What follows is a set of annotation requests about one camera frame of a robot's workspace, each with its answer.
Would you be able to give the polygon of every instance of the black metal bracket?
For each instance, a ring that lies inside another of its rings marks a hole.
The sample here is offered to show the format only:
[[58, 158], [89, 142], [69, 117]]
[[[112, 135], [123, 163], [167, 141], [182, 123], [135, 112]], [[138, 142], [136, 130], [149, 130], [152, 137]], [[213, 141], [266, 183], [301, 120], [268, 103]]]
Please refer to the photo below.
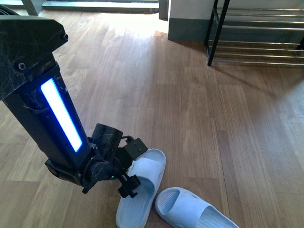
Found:
[[[210, 21], [209, 21], [209, 26], [208, 26], [208, 30], [207, 30], [206, 38], [205, 38], [205, 42], [204, 42], [204, 45], [207, 48], [207, 55], [208, 55], [207, 65], [208, 66], [211, 66], [211, 64], [212, 64], [214, 54], [215, 54], [215, 50], [216, 50], [217, 45], [218, 45], [219, 36], [220, 36], [221, 31], [222, 31], [222, 27], [223, 27], [224, 20], [225, 20], [225, 17], [226, 17], [226, 13], [227, 13], [227, 10], [228, 10], [228, 6], [229, 6], [229, 3], [230, 3], [230, 0], [225, 0], [224, 1], [223, 9], [222, 9], [222, 12], [221, 12], [221, 15], [220, 15], [220, 18], [219, 18], [218, 11], [217, 11], [218, 1], [219, 0], [214, 1], [213, 8], [212, 8], [212, 13], [211, 13], [211, 18], [210, 18]], [[218, 27], [217, 27], [217, 31], [216, 31], [216, 34], [215, 34], [215, 37], [214, 37], [214, 40], [213, 40], [212, 48], [210, 50], [210, 48], [209, 48], [209, 38], [210, 38], [210, 33], [211, 33], [214, 17], [216, 18], [216, 22], [218, 24]]]

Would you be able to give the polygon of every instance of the wooden floor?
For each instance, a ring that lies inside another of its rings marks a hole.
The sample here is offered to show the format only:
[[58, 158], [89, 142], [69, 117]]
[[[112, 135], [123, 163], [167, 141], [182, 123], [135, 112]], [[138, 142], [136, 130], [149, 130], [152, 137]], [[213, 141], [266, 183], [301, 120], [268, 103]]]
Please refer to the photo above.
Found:
[[[161, 190], [193, 191], [241, 228], [304, 227], [304, 69], [206, 65], [202, 42], [167, 40], [158, 15], [44, 11], [86, 133], [96, 123], [167, 156]], [[87, 195], [0, 102], [0, 228], [115, 228], [118, 181]], [[152, 208], [147, 228], [170, 227]]]

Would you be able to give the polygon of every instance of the white wall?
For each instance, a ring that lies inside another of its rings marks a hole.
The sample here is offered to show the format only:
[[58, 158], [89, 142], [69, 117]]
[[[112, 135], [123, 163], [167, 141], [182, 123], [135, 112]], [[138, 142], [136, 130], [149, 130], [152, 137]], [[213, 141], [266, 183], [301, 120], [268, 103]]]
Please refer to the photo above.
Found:
[[[214, 0], [171, 0], [170, 2], [170, 18], [210, 19]], [[220, 0], [218, 6], [222, 6], [223, 2]], [[229, 7], [304, 9], [304, 0], [231, 0]]]

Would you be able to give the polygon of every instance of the robotic arm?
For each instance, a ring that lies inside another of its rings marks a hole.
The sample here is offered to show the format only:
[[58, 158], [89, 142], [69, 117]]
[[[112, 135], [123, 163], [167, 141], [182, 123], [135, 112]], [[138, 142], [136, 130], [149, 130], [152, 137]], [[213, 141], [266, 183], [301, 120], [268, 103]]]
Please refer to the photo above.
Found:
[[[0, 5], [0, 100], [47, 155], [45, 165], [56, 177], [85, 194], [98, 181], [118, 179], [121, 196], [133, 198], [140, 181], [126, 171], [148, 149], [102, 124], [87, 137], [52, 54], [67, 41], [58, 22]], [[120, 148], [122, 139], [127, 145]]]

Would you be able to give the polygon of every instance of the slipper strap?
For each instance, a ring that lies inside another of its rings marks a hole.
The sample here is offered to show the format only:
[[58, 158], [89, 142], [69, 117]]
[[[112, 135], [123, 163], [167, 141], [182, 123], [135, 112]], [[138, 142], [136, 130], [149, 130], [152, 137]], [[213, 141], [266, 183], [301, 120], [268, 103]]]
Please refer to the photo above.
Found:
[[142, 177], [150, 180], [155, 189], [159, 188], [160, 185], [160, 175], [164, 170], [165, 162], [155, 161], [148, 158], [140, 158], [133, 162], [128, 172], [129, 176], [136, 175], [137, 177]]
[[193, 193], [180, 191], [174, 206], [163, 217], [171, 224], [182, 225], [184, 228], [195, 228], [203, 211], [208, 206], [210, 206], [209, 203]]

